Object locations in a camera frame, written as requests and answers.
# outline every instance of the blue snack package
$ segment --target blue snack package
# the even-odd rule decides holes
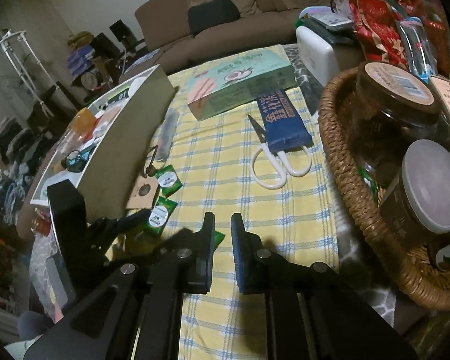
[[[272,153],[313,144],[302,118],[284,90],[258,97],[257,104]]]

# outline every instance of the couch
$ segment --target couch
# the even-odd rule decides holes
[[[294,42],[300,11],[331,0],[303,0],[305,6],[287,9],[283,0],[256,0],[260,13],[208,28],[195,37],[188,25],[187,0],[150,0],[135,17],[148,50],[160,49],[150,60],[125,73],[123,82],[155,64],[172,74],[202,62],[273,44]]]

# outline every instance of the scissors blade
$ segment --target scissors blade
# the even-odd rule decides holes
[[[250,114],[248,114],[248,120],[250,121],[250,123],[252,123],[252,127],[258,135],[260,143],[267,142],[267,138],[265,137],[265,130],[262,128],[262,126],[260,126],[258,122],[253,117],[251,117]]]

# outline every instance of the mint green box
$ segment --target mint green box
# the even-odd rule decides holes
[[[187,103],[197,120],[204,120],[294,86],[293,66],[283,47],[276,45],[200,65],[188,82]]]

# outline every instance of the open box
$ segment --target open box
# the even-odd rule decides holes
[[[144,77],[145,81],[118,112],[84,170],[74,180],[73,184],[85,199],[88,222],[123,216],[133,183],[145,162],[150,141],[175,94],[170,80],[157,65],[95,100],[89,106],[90,111],[96,115],[99,105],[119,95],[139,77]],[[48,200],[41,199],[42,188],[54,174],[53,165],[63,158],[64,155],[59,152],[53,155],[35,189],[31,204],[48,207]]]

